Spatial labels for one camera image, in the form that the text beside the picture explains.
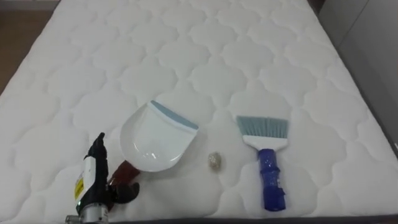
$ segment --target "quilted mattress surface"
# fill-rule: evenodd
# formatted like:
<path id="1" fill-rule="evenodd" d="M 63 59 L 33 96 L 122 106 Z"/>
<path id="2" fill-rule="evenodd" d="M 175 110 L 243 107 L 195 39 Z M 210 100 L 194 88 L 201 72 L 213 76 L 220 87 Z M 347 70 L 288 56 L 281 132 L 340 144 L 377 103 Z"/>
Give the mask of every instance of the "quilted mattress surface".
<path id="1" fill-rule="evenodd" d="M 137 178 L 112 221 L 398 212 L 398 162 L 306 0 L 62 0 L 0 97 L 0 220 L 63 222 L 100 132 L 155 99 L 199 125 L 177 165 Z M 287 209 L 262 208 L 238 114 L 288 119 Z M 213 172 L 207 157 L 219 152 Z"/>

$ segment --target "gray wall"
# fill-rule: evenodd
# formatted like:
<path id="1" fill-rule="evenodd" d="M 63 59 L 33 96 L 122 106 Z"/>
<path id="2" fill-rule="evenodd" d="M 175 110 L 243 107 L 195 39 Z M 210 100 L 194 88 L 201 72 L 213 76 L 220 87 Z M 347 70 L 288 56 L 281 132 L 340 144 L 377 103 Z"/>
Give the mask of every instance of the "gray wall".
<path id="1" fill-rule="evenodd" d="M 397 12 L 397 0 L 327 0 L 319 17 L 394 142 L 398 142 Z"/>

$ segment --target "wooden floor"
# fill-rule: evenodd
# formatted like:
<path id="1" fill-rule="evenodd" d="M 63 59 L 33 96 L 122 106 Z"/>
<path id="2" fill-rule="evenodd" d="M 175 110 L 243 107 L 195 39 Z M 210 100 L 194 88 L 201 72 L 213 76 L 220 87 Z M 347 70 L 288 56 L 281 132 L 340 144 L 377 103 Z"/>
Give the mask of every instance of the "wooden floor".
<path id="1" fill-rule="evenodd" d="M 0 93 L 51 15 L 52 11 L 0 11 Z"/>

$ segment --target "small rock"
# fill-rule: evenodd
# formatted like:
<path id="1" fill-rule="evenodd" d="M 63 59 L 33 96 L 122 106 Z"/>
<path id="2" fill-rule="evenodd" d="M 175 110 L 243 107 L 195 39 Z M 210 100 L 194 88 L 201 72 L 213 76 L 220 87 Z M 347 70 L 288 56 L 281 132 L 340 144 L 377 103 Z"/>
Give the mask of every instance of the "small rock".
<path id="1" fill-rule="evenodd" d="M 218 152 L 213 152 L 209 154 L 209 166 L 214 171 L 219 171 L 221 168 L 221 156 Z"/>

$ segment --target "blue brush handle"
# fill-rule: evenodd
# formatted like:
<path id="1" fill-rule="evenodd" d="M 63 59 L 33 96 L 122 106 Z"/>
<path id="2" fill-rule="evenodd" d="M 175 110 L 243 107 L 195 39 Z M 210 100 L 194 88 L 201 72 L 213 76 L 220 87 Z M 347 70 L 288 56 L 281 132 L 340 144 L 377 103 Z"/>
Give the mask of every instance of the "blue brush handle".
<path id="1" fill-rule="evenodd" d="M 261 149 L 259 151 L 260 174 L 264 189 L 262 196 L 264 208 L 270 212 L 284 210 L 285 192 L 279 184 L 279 168 L 276 162 L 275 151 L 273 149 Z"/>

